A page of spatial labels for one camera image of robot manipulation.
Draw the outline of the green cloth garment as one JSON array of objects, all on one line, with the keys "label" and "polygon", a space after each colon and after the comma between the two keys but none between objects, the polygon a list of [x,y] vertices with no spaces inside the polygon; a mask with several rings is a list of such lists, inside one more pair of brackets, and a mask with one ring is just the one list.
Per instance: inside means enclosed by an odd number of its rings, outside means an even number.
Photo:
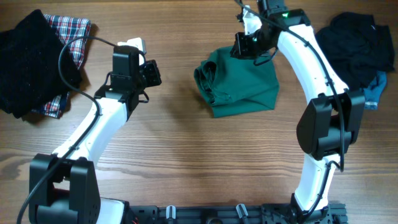
[{"label": "green cloth garment", "polygon": [[267,62],[255,66],[253,60],[232,57],[231,49],[216,49],[193,73],[213,116],[221,118],[274,110],[279,93],[274,64]]}]

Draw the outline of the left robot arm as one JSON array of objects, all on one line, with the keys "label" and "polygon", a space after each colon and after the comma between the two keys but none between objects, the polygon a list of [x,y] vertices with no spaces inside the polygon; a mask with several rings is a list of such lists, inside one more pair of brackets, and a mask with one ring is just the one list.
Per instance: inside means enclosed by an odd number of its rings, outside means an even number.
[{"label": "left robot arm", "polygon": [[129,120],[147,87],[161,84],[155,61],[143,46],[120,42],[113,69],[95,95],[90,112],[75,132],[50,155],[30,163],[29,196],[17,220],[29,213],[31,223],[138,223],[129,202],[103,198],[96,165],[112,136]]}]

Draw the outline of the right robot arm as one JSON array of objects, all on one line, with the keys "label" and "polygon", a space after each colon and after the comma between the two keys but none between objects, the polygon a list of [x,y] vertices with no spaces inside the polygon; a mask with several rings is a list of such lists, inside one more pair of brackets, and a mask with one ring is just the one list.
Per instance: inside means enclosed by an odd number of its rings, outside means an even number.
[{"label": "right robot arm", "polygon": [[304,152],[300,182],[290,203],[278,213],[286,223],[316,223],[340,219],[340,206],[328,200],[336,171],[344,172],[345,154],[358,138],[364,95],[350,90],[332,69],[302,9],[283,1],[258,1],[254,11],[242,1],[231,55],[255,59],[274,48],[290,63],[304,91],[307,107],[296,128]]}]

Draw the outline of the red plaid shirt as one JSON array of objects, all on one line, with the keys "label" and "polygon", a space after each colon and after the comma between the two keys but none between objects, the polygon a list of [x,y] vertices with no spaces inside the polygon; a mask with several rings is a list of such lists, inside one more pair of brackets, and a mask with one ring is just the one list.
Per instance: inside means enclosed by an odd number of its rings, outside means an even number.
[{"label": "red plaid shirt", "polygon": [[[44,14],[44,17],[49,26],[55,30],[55,33],[62,44],[67,44],[69,41],[77,37],[86,36],[90,33],[91,21],[89,19],[50,14]],[[77,69],[80,69],[85,59],[86,42],[87,40],[80,39],[68,46],[69,53],[72,56]],[[55,96],[48,103],[45,103],[36,109],[32,109],[31,112],[52,118],[60,118],[66,110],[69,97],[69,91],[62,93],[61,95]]]}]

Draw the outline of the black crumpled garment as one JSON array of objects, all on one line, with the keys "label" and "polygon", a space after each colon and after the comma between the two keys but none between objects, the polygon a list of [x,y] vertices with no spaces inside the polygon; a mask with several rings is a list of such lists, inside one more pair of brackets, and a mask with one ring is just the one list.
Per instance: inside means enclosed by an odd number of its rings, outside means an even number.
[{"label": "black crumpled garment", "polygon": [[372,15],[343,12],[315,37],[350,90],[366,88],[377,72],[394,70],[395,51],[389,27],[375,24]]}]

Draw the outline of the black folded garment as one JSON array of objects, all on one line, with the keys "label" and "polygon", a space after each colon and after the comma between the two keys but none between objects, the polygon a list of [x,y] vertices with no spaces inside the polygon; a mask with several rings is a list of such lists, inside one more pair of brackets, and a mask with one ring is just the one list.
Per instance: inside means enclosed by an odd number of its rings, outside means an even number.
[{"label": "black folded garment", "polygon": [[61,81],[71,85],[82,81],[67,44],[36,9],[15,26],[1,32],[1,110],[21,118],[55,96],[70,92]]}]

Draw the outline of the blue denim garment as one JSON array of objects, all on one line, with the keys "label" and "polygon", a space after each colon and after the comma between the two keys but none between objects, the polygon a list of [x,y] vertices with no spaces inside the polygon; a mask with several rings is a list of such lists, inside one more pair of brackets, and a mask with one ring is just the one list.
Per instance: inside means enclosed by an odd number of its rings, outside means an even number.
[{"label": "blue denim garment", "polygon": [[365,96],[364,109],[377,110],[381,95],[387,85],[387,73],[377,71],[376,77],[371,81],[368,87],[363,88]]}]

